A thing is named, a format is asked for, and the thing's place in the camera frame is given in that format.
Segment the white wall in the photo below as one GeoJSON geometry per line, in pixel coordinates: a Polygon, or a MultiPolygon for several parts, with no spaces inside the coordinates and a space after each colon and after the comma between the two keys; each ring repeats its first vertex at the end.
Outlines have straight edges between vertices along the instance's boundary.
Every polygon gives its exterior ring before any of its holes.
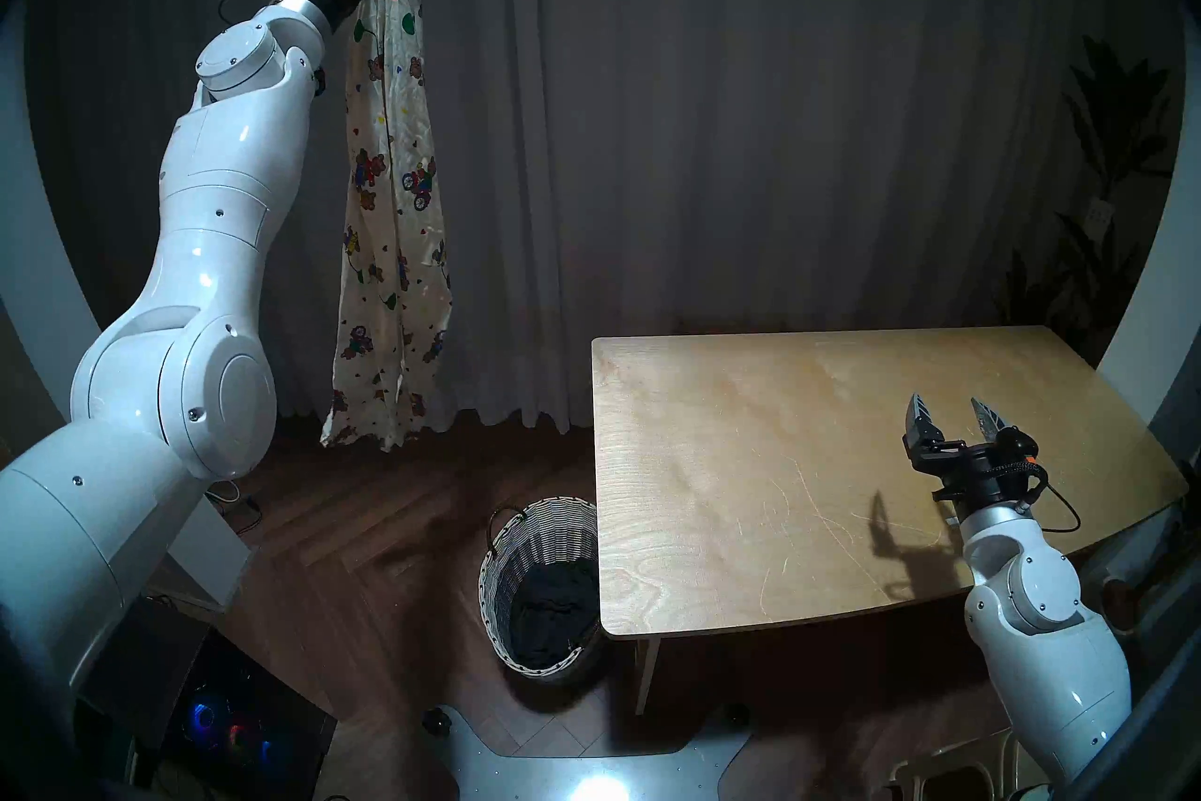
{"type": "Polygon", "coordinates": [[[37,168],[25,104],[25,1],[0,23],[0,300],[62,418],[100,327],[67,261],[37,168]]]}
{"type": "Polygon", "coordinates": [[[1159,232],[1098,369],[1151,423],[1201,327],[1201,32],[1184,17],[1184,116],[1159,232]]]}

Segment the black cloth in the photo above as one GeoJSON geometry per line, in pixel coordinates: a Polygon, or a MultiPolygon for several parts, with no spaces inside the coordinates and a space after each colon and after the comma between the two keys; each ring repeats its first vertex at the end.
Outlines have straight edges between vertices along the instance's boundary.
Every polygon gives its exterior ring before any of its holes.
{"type": "Polygon", "coordinates": [[[599,616],[596,560],[534,566],[513,594],[509,654],[527,669],[549,669],[584,641],[599,616]]]}

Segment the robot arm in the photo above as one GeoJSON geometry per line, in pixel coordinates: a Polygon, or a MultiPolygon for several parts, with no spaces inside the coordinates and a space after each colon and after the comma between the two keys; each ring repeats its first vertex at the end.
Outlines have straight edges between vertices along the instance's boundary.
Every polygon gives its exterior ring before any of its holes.
{"type": "Polygon", "coordinates": [[[1080,603],[1075,568],[1029,515],[1048,486],[1038,444],[972,404],[985,443],[946,442],[914,394],[904,447],[916,471],[942,479],[934,498],[955,506],[975,580],[963,609],[968,634],[1022,747],[1062,787],[1130,715],[1130,676],[1105,618],[1080,603]]]}
{"type": "Polygon", "coordinates": [[[145,287],[80,360],[72,422],[0,473],[0,620],[68,688],[204,490],[270,443],[263,265],[300,181],[325,43],[359,1],[277,0],[202,52],[159,174],[145,287]]]}

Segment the patterned cloth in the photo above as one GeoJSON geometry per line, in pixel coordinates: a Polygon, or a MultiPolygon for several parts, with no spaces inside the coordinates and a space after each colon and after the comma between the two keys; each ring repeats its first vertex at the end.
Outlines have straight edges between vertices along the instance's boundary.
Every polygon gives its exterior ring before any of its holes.
{"type": "Polygon", "coordinates": [[[334,400],[321,442],[375,436],[388,450],[424,423],[452,305],[422,0],[365,0],[349,50],[345,263],[334,400]]]}

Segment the table leg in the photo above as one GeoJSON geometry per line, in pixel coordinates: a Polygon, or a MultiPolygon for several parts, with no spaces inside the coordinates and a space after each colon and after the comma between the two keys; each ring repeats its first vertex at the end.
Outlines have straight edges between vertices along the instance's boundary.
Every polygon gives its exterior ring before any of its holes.
{"type": "Polygon", "coordinates": [[[634,704],[634,716],[641,717],[646,710],[646,695],[651,691],[651,677],[655,675],[655,662],[659,657],[661,636],[640,639],[634,647],[634,664],[638,668],[638,701],[634,704]]]}

